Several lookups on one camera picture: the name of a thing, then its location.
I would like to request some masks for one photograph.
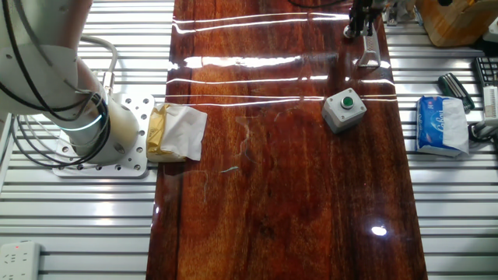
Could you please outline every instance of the black object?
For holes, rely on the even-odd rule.
[[[482,87],[498,86],[498,58],[476,58],[474,71]]]
[[[496,42],[489,42],[480,37],[472,47],[484,51],[484,55],[487,57],[498,57],[498,43]]]
[[[466,114],[468,114],[470,110],[475,109],[474,101],[472,101],[472,98],[468,95],[465,87],[458,81],[453,73],[448,73],[439,77],[437,85],[445,96],[456,97],[461,100]]]
[[[493,140],[493,136],[488,136],[486,138],[477,138],[477,136],[474,135],[474,127],[477,123],[472,123],[468,125],[468,139],[472,140],[473,142],[477,143],[487,143],[491,140]]]
[[[437,2],[439,3],[439,5],[442,5],[442,6],[449,6],[453,3],[453,0],[437,0]]]

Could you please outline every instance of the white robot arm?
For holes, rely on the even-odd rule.
[[[70,137],[79,156],[106,164],[133,147],[138,123],[112,99],[112,73],[105,74],[104,87],[77,56],[92,3],[2,0],[0,110],[44,114]]]

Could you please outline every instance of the metal mounting plate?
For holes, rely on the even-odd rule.
[[[135,146],[118,162],[112,165],[100,166],[85,163],[79,166],[70,166],[63,169],[54,168],[54,174],[62,178],[140,178],[148,174],[146,140],[149,130],[149,117],[154,108],[154,97],[151,95],[115,94],[116,102],[130,109],[139,123],[139,136]],[[59,136],[64,140],[69,137],[61,131]],[[61,140],[57,143],[57,152],[78,158],[74,149]],[[69,159],[55,156],[56,159],[69,163]]]

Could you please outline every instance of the metal rail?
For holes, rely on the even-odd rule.
[[[84,33],[117,46],[115,93],[151,93],[163,102],[173,9],[174,0],[95,1]],[[430,280],[498,278],[493,147],[472,146],[470,156],[456,160],[414,152],[415,102],[439,94],[440,75],[453,72],[462,81],[476,105],[468,121],[482,120],[482,97],[471,70],[472,59],[482,53],[436,49],[415,22],[386,32]],[[107,50],[89,44],[81,45],[79,55],[97,71],[110,60]],[[0,166],[0,244],[42,244],[41,280],[145,279],[154,165],[142,180],[81,182],[33,165],[17,148],[6,163]]]

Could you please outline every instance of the black cable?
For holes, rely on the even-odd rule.
[[[468,125],[468,138],[470,140],[472,140],[473,142],[478,142],[478,143],[487,143],[489,141],[491,141],[491,139],[493,137],[489,136],[489,137],[486,137],[486,138],[477,138],[475,135],[474,135],[474,127],[477,123],[472,123],[472,124],[469,124]]]
[[[18,97],[16,94],[14,94],[12,91],[10,91],[10,89],[7,89],[7,87],[4,84],[2,84],[1,82],[0,82],[0,90],[2,92],[4,92],[8,97],[14,99],[15,101],[21,103],[22,105],[24,105],[26,107],[29,107],[29,108],[34,109],[34,110],[39,110],[39,111],[46,112],[45,108],[37,106],[37,105],[34,105],[32,103],[29,103],[29,102],[26,102],[22,98]],[[53,110],[55,112],[63,112],[63,111],[71,110],[71,109],[76,108],[77,106],[81,105],[82,103],[88,102],[88,100],[82,100],[82,101],[79,101],[78,103],[74,103],[73,105],[70,105],[70,106],[67,106],[67,107],[58,108],[58,109],[53,109]]]
[[[3,15],[5,17],[5,24],[7,27],[7,33],[9,34],[10,44],[12,45],[12,51],[14,52],[14,56],[16,57],[17,63],[19,64],[19,68],[21,69],[21,72],[24,75],[24,79],[26,80],[26,82],[30,86],[31,90],[33,91],[34,96],[38,99],[38,101],[43,106],[43,108],[46,111],[48,111],[52,116],[56,117],[57,119],[59,119],[61,121],[75,121],[75,120],[77,120],[83,114],[83,111],[86,109],[86,105],[88,105],[88,103],[91,101],[91,97],[88,99],[87,104],[85,106],[82,106],[80,111],[73,118],[61,117],[54,110],[52,110],[48,106],[48,104],[45,102],[44,98],[38,92],[37,87],[34,85],[33,80],[30,77],[30,73],[27,71],[27,68],[24,65],[23,58],[22,58],[22,56],[19,52],[19,48],[17,46],[17,41],[16,41],[16,36],[14,34],[14,29],[12,28],[12,20],[10,18],[8,0],[2,0],[2,8],[3,8]]]
[[[495,152],[498,152],[498,135],[495,133],[492,136],[493,138],[493,148],[495,149]]]
[[[302,5],[299,3],[295,3],[293,0],[287,0],[289,1],[290,4],[295,5],[296,7],[304,8],[304,9],[318,9],[318,8],[324,8],[324,7],[329,7],[335,4],[338,4],[340,2],[344,2],[345,0],[337,0],[331,3],[326,3],[326,4],[321,4],[321,5]]]
[[[97,139],[98,141],[98,145],[95,145],[93,147],[93,149],[84,157],[82,157],[81,159],[75,161],[74,163],[65,163],[65,162],[62,162],[62,161],[59,161],[57,159],[54,159],[50,156],[47,156],[45,155],[42,151],[40,151],[30,140],[29,138],[27,137],[26,135],[26,132],[24,131],[24,128],[20,122],[20,119],[19,119],[19,116],[18,117],[14,117],[12,116],[12,122],[11,122],[11,130],[12,131],[15,131],[15,128],[14,128],[14,123],[15,121],[18,122],[19,124],[19,129],[21,131],[21,133],[23,134],[23,137],[25,138],[26,142],[38,153],[40,153],[42,156],[44,156],[45,158],[49,159],[49,160],[52,160],[56,163],[59,163],[57,165],[55,164],[47,164],[47,163],[42,163],[36,159],[34,159],[33,157],[31,157],[24,149],[23,147],[20,145],[19,143],[19,139],[17,139],[16,137],[16,134],[15,133],[12,133],[12,137],[14,139],[14,142],[15,144],[17,145],[17,147],[19,148],[20,152],[25,156],[27,157],[29,160],[31,160],[32,162],[38,164],[38,165],[41,165],[41,166],[45,166],[45,167],[49,167],[49,168],[61,168],[61,167],[67,167],[67,166],[74,166],[74,165],[79,165],[79,164],[83,164],[83,163],[87,163],[88,161],[90,161],[91,159],[93,159],[101,150],[102,148],[105,146],[105,144],[107,143],[107,140],[109,139],[109,135],[110,135],[110,123],[107,122],[107,118],[109,117],[108,114],[109,114],[109,111],[108,111],[108,108],[107,108],[107,105],[105,103],[102,103],[100,102],[100,98],[99,96],[97,96],[96,98],[93,99],[93,102],[95,104],[100,104],[98,106],[97,109],[99,109],[99,113],[102,114],[102,118],[100,120],[100,123],[102,126],[106,126],[105,127],[105,133],[101,133],[99,135],[99,138]]]

